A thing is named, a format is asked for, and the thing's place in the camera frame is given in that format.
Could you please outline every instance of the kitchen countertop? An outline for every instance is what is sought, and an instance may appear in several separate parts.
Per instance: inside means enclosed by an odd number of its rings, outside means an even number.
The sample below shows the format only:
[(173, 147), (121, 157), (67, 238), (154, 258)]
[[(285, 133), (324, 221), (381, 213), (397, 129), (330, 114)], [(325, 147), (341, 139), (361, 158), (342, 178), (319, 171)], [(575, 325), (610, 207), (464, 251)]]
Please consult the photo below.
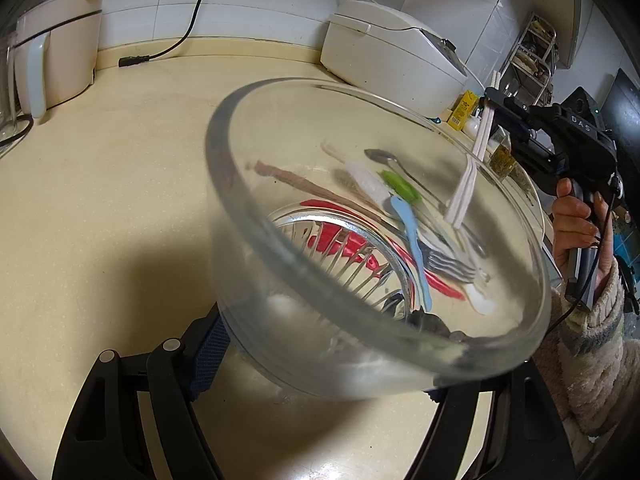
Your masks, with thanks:
[[(0, 428), (38, 479), (51, 476), (98, 354), (150, 351), (215, 302), (206, 124), (232, 90), (280, 76), (330, 77), (313, 64), (249, 56), (100, 70), (0, 160)], [(150, 420), (148, 395), (141, 403)], [(488, 403), (483, 394), (466, 465)], [(194, 404), (228, 480), (404, 478), (435, 409), (420, 392), (297, 397), (232, 349)], [(156, 475), (170, 478), (152, 424), (145, 433)]]

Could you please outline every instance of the white rice cooker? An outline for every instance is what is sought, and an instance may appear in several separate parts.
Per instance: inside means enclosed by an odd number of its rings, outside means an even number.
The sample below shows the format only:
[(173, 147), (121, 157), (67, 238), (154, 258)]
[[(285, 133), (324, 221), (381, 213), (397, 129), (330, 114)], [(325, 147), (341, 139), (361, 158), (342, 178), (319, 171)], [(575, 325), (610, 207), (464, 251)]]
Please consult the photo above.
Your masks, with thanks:
[(466, 83), (455, 49), (404, 12), (348, 0), (331, 16), (320, 61), (354, 86), (437, 117)]

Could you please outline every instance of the glass bowl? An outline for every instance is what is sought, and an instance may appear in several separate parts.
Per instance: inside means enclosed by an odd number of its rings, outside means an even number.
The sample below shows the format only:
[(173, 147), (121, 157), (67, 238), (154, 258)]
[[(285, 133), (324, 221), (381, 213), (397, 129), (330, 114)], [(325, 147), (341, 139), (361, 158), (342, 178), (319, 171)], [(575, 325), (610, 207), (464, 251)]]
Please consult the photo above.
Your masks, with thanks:
[[(550, 316), (542, 253), (478, 160), (462, 227), (444, 220), (468, 154), (431, 120), (330, 80), (226, 97), (206, 139), (212, 250), (245, 357), (329, 399), (479, 380), (529, 358)], [(412, 229), (383, 191), (410, 204), (426, 293)]]

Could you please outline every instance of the black power cord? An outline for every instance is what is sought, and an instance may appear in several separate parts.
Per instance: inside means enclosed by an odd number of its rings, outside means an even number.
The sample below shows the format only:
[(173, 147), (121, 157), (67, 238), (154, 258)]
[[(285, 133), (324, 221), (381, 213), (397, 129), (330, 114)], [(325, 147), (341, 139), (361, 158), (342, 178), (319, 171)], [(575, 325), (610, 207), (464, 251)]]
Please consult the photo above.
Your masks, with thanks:
[(156, 57), (164, 56), (164, 54), (167, 54), (167, 53), (171, 52), (174, 48), (179, 46), (184, 40), (186, 40), (189, 37), (189, 34), (191, 33), (191, 29), (193, 28), (193, 24), (196, 22), (196, 16), (198, 14), (198, 10), (200, 9), (200, 3), (201, 2), (202, 2), (202, 0), (198, 0), (196, 2), (196, 8), (193, 9), (193, 16), (191, 17), (191, 23), (189, 24), (189, 28), (187, 29), (187, 32), (184, 33), (184, 36), (181, 37), (180, 40), (177, 41), (177, 43), (173, 44), (172, 46), (170, 46), (169, 48), (163, 50), (162, 52), (158, 52), (158, 54), (153, 54), (152, 56), (126, 56), (126, 57), (121, 57), (118, 60), (118, 66), (122, 67), (122, 66), (137, 65), (139, 63), (146, 63), (147, 61), (155, 59)]
[[(606, 231), (607, 231), (607, 226), (609, 225), (609, 218), (611, 216), (611, 209), (612, 209), (612, 206), (613, 206), (613, 201), (614, 201), (614, 198), (612, 197), (611, 202), (609, 204), (607, 204), (607, 214), (604, 217), (604, 232), (605, 232), (605, 234), (606, 234)], [(602, 238), (603, 238), (603, 241), (601, 241), (600, 244), (598, 245), (598, 250), (596, 251), (596, 257), (593, 259), (593, 263), (591, 264), (591, 269), (589, 269), (589, 275), (587, 277), (587, 280), (584, 282), (584, 286), (583, 286), (582, 290), (580, 291), (580, 294), (578, 294), (578, 297), (575, 299), (575, 301), (573, 302), (572, 306), (569, 307), (569, 310), (567, 310), (564, 314), (562, 314), (562, 316), (560, 316), (558, 319), (556, 319), (556, 321), (546, 330), (545, 337), (548, 336), (549, 334), (551, 334), (553, 332), (553, 330), (555, 330), (558, 327), (558, 325), (560, 325), (560, 323), (562, 323), (565, 319), (567, 319), (571, 315), (571, 313), (578, 306), (578, 303), (580, 303), (580, 300), (582, 299), (582, 296), (586, 292), (588, 286), (591, 284), (591, 279), (593, 278), (593, 273), (596, 271), (596, 268), (598, 267), (598, 262), (600, 261), (600, 252), (602, 252), (602, 247), (604, 245), (604, 235), (603, 235)]]

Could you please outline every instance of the metal shelf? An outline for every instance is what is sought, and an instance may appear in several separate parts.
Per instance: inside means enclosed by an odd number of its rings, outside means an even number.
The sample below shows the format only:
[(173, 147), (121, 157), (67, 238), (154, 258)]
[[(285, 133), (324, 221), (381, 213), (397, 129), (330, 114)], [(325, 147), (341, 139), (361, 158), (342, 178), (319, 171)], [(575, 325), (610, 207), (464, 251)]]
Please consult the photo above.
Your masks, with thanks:
[[(552, 36), (551, 41), (549, 41), (549, 39), (545, 38), (535, 28), (533, 28), (532, 24), (535, 21), (543, 24), (545, 26), (545, 28), (549, 32), (552, 32), (553, 36)], [(526, 48), (525, 46), (522, 45), (522, 42), (527, 37), (527, 33), (528, 32), (530, 32), (536, 38), (539, 38), (540, 40), (542, 40), (544, 42), (544, 44), (547, 45), (547, 48), (546, 48), (544, 56), (541, 57), (538, 54), (536, 54), (535, 52), (532, 52), (531, 50), (529, 50), (528, 48)], [(502, 69), (500, 70), (501, 72), (504, 73), (505, 70), (509, 66), (513, 66), (513, 69), (516, 71), (515, 72), (516, 74), (517, 73), (524, 74), (527, 77), (528, 80), (533, 81), (535, 83), (535, 85), (540, 88), (540, 91), (538, 92), (537, 95), (535, 95), (535, 93), (532, 94), (533, 102), (532, 103), (527, 103), (527, 104), (533, 104), (533, 105), (539, 104), (540, 99), (543, 96), (546, 97), (544, 99), (544, 104), (545, 105), (548, 102), (550, 102), (550, 99), (548, 99), (549, 95), (546, 95), (545, 92), (547, 94), (550, 94), (550, 91), (548, 90), (548, 86), (550, 85), (551, 79), (553, 77), (553, 73), (552, 73), (551, 68), (550, 68), (553, 65), (553, 59), (550, 60), (550, 63), (546, 62), (546, 59), (549, 58), (549, 55), (553, 55), (552, 53), (553, 53), (553, 48), (554, 48), (555, 43), (556, 43), (556, 31), (555, 31), (555, 29), (552, 27), (552, 25), (547, 20), (545, 20), (544, 18), (541, 18), (539, 15), (537, 15), (535, 12), (533, 12), (531, 14), (531, 16), (529, 17), (529, 21), (527, 22), (527, 27), (522, 31), (520, 37), (518, 38), (517, 43), (511, 49), (509, 57), (507, 58), (506, 62), (502, 66)], [(536, 62), (536, 65), (539, 65), (539, 69), (542, 70), (543, 72), (545, 72), (545, 75), (546, 75), (546, 78), (547, 78), (546, 82), (543, 82), (542, 80), (540, 80), (539, 78), (537, 78), (533, 74), (529, 73), (527, 70), (525, 70), (519, 64), (516, 64), (514, 62), (514, 58), (515, 58), (516, 54), (519, 51), (521, 51), (523, 54), (526, 54), (527, 56), (529, 56), (534, 62)], [(522, 81), (520, 81), (520, 78), (518, 76), (516, 76), (516, 78), (517, 78), (518, 82), (520, 83), (520, 85), (523, 86), (523, 83), (522, 83)]]

